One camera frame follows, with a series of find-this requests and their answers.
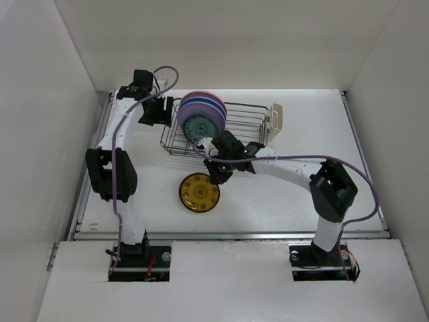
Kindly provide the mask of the teal patterned plate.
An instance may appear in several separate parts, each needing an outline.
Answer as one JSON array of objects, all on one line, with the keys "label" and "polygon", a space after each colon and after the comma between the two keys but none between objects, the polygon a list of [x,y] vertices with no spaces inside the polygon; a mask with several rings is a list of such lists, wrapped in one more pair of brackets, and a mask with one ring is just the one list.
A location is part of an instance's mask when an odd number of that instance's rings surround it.
[{"label": "teal patterned plate", "polygon": [[216,123],[202,115],[189,117],[182,128],[188,141],[194,143],[203,138],[213,138],[219,133]]}]

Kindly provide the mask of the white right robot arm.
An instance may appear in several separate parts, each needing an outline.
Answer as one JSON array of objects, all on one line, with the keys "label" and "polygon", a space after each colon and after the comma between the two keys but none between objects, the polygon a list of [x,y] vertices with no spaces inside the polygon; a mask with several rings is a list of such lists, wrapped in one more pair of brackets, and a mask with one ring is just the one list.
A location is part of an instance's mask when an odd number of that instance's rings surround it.
[{"label": "white right robot arm", "polygon": [[206,154],[204,164],[212,184],[224,184],[237,170],[271,176],[307,190],[319,216],[310,255],[318,264],[334,258],[344,217],[358,193],[340,162],[328,158],[320,162],[306,158],[283,160],[264,144],[245,145],[227,130],[215,138],[202,138],[196,149]]}]

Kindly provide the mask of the yellow patterned plate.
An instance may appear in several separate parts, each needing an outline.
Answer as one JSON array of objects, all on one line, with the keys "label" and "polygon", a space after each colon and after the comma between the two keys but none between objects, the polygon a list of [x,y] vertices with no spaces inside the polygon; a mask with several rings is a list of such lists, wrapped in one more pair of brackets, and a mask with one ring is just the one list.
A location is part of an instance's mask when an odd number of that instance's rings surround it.
[{"label": "yellow patterned plate", "polygon": [[186,176],[178,189],[180,202],[194,213],[206,213],[214,209],[221,197],[217,184],[212,184],[210,176],[195,172]]}]

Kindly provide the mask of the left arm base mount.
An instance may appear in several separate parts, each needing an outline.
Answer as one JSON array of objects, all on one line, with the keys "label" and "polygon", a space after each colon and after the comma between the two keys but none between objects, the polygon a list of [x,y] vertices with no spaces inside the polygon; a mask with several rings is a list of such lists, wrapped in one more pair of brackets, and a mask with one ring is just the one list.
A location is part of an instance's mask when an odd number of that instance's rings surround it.
[{"label": "left arm base mount", "polygon": [[107,250],[111,256],[109,282],[169,282],[172,245],[121,244],[120,259],[115,265],[117,246]]}]

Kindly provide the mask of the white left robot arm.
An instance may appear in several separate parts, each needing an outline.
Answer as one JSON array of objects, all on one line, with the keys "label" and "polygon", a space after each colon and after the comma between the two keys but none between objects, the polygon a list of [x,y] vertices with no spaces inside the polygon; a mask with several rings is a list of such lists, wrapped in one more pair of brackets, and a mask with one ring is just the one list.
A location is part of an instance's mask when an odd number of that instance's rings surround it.
[{"label": "white left robot arm", "polygon": [[138,177],[128,149],[138,125],[171,126],[172,100],[164,97],[169,89],[160,86],[154,72],[135,70],[131,83],[116,94],[105,135],[85,154],[92,189],[110,204],[119,222],[117,249],[111,255],[119,261],[127,252],[135,266],[148,262],[150,250],[143,245],[145,227],[132,199]]}]

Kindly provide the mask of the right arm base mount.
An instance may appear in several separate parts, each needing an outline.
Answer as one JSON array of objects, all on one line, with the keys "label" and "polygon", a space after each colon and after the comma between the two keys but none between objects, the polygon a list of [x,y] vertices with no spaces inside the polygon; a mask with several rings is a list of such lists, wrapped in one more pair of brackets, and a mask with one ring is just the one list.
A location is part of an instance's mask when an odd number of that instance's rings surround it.
[{"label": "right arm base mount", "polygon": [[360,276],[360,265],[344,243],[331,252],[325,252],[313,244],[289,244],[288,249],[292,278],[296,282],[356,282]]}]

